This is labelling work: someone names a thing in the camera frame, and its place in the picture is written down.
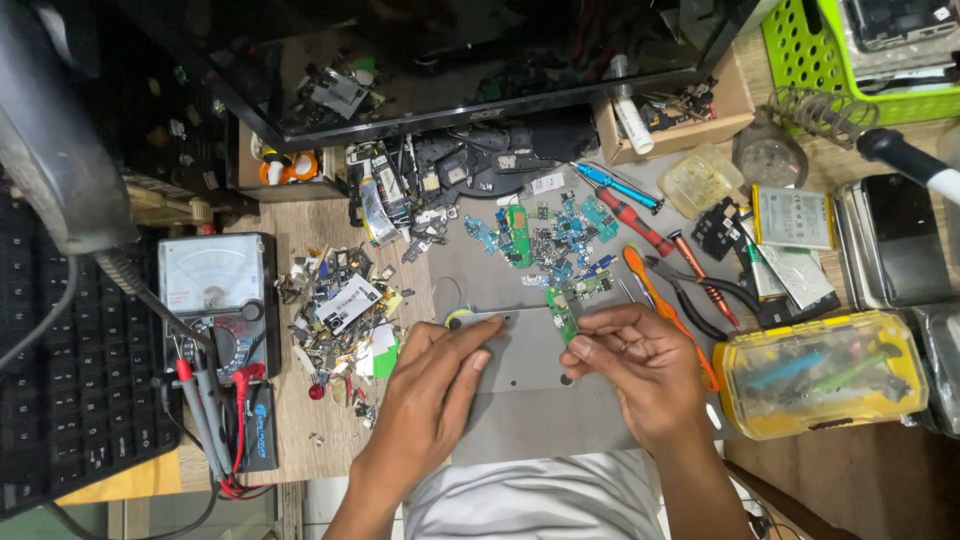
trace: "green plastic basket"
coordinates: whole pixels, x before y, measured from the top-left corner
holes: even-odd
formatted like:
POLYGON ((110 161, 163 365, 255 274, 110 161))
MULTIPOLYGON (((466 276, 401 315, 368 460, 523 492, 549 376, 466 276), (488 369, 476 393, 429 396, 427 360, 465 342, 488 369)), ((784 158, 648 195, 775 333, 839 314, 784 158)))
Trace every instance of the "green plastic basket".
POLYGON ((852 95, 880 108, 879 125, 960 116, 960 86, 868 96, 853 77, 836 0, 819 0, 823 29, 812 34, 803 0, 783 0, 763 21, 774 86, 806 86, 852 95))

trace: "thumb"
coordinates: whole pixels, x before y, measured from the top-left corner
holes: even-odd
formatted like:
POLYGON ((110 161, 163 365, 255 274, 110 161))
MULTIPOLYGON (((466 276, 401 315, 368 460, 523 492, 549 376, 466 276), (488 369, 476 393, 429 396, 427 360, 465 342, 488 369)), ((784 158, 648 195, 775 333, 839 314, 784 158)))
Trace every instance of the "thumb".
POLYGON ((449 394, 446 396, 446 406, 440 419, 441 433, 444 436, 454 436, 459 439, 463 433, 470 406, 473 405, 473 396, 477 393, 480 374, 491 356, 490 351, 475 351, 467 356, 460 366, 460 373, 453 380, 449 394))
POLYGON ((591 337, 575 335, 566 347, 571 353, 593 368, 593 371, 603 374, 614 385, 634 377, 620 355, 591 337))

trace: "man's left hand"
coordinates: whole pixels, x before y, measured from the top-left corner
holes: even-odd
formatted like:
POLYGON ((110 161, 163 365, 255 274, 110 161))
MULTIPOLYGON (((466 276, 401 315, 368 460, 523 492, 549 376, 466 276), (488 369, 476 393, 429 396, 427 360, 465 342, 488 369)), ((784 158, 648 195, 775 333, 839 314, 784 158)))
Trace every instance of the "man's left hand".
POLYGON ((429 323, 413 327, 370 442, 350 467, 350 487, 370 487, 391 498, 384 503, 400 503, 444 462, 464 432, 480 373, 491 358, 479 348, 502 327, 499 318, 458 331, 429 323))

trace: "orange scissors handle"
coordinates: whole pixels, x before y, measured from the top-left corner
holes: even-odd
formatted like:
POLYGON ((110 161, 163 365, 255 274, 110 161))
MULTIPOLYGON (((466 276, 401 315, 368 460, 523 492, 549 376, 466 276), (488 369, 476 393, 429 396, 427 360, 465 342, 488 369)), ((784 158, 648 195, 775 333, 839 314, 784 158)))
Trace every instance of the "orange scissors handle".
POLYGON ((677 310, 674 309, 673 306, 667 304, 657 292, 657 289, 654 288, 653 284, 650 283, 650 278, 647 277, 646 266, 643 264, 643 257, 640 255, 639 250, 634 244, 628 244, 625 248, 623 248, 623 260, 627 263, 627 266, 630 267, 630 270, 636 274, 638 278, 640 278, 644 286, 647 287, 647 291, 650 292, 650 296, 654 299, 654 306, 657 309, 657 315, 673 323, 675 327, 680 329, 680 331, 685 333, 686 336, 693 341, 694 347, 697 348, 697 357, 700 358, 700 368, 704 388, 707 390, 707 392, 719 391, 720 384, 717 382, 716 374, 713 373, 713 366, 710 365, 707 355, 704 354, 703 349, 701 349, 700 345, 697 344, 697 340, 694 339, 690 331, 686 329, 683 321, 681 321, 680 317, 677 315, 677 310))

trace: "red screwdriver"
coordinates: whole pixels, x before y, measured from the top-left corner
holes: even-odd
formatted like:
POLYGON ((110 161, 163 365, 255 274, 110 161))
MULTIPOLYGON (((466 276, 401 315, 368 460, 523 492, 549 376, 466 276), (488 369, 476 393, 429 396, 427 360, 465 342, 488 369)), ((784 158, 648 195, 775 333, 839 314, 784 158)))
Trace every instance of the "red screwdriver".
POLYGON ((626 223, 627 227, 637 231, 640 236, 643 236, 644 240, 650 242, 650 245, 657 250, 657 253, 659 253, 661 257, 666 258, 666 256, 673 253, 673 250, 676 249, 673 242, 660 236, 656 231, 651 229, 645 221, 640 219, 640 216, 636 215, 636 210, 634 210, 633 207, 614 197, 609 189, 598 185, 596 182, 584 176, 576 167, 573 167, 573 170, 580 175, 581 178, 586 180, 587 184, 593 187, 593 194, 596 195, 597 199, 607 203, 610 211, 613 212, 613 215, 615 215, 617 219, 626 223))

